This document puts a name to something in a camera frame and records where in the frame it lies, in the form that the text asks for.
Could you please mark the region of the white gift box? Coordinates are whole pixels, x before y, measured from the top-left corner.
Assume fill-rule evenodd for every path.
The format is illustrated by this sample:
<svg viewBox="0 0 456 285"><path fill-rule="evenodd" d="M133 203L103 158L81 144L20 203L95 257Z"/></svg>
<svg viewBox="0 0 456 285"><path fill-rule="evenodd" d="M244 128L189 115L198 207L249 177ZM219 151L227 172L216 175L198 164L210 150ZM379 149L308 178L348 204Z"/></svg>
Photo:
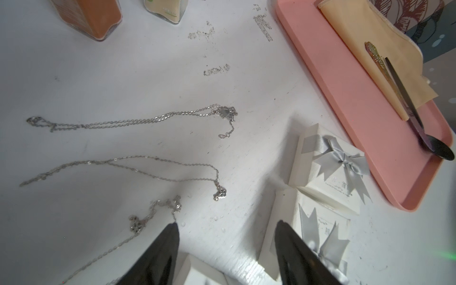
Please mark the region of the white gift box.
<svg viewBox="0 0 456 285"><path fill-rule="evenodd" d="M173 280L174 285L228 285L226 276L199 260L187 255L179 273Z"/></svg>
<svg viewBox="0 0 456 285"><path fill-rule="evenodd" d="M280 277L274 232L279 221L288 223L330 273L349 284L344 253L348 247L350 220L296 189L278 190L258 263L274 280Z"/></svg>

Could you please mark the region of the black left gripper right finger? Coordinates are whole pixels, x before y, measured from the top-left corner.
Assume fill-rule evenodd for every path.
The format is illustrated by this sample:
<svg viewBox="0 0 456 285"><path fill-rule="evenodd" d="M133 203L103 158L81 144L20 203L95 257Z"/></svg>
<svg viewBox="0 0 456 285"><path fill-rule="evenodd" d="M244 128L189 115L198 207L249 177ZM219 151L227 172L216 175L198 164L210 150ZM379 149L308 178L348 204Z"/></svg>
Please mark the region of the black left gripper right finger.
<svg viewBox="0 0 456 285"><path fill-rule="evenodd" d="M341 285L292 227L279 221L275 249L284 285Z"/></svg>

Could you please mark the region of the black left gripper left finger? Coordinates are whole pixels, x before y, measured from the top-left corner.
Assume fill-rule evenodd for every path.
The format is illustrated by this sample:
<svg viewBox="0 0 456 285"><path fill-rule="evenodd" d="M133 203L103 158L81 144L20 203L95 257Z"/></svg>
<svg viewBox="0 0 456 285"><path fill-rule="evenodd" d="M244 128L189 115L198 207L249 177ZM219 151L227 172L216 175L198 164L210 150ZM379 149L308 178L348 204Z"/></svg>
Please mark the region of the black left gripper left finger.
<svg viewBox="0 0 456 285"><path fill-rule="evenodd" d="M138 261L118 281L119 285L171 285L179 248L179 229L168 224Z"/></svg>

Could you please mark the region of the white lift-off lid jewelry box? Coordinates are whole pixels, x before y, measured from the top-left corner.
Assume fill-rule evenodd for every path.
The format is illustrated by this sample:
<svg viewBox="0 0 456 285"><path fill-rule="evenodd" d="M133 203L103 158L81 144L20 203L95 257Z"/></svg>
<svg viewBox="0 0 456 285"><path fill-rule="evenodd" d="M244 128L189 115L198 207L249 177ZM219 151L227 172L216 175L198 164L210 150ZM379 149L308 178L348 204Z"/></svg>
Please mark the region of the white lift-off lid jewelry box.
<svg viewBox="0 0 456 285"><path fill-rule="evenodd" d="M317 123L300 134L288 185L332 209L359 215L370 198L364 183L370 174L363 151Z"/></svg>

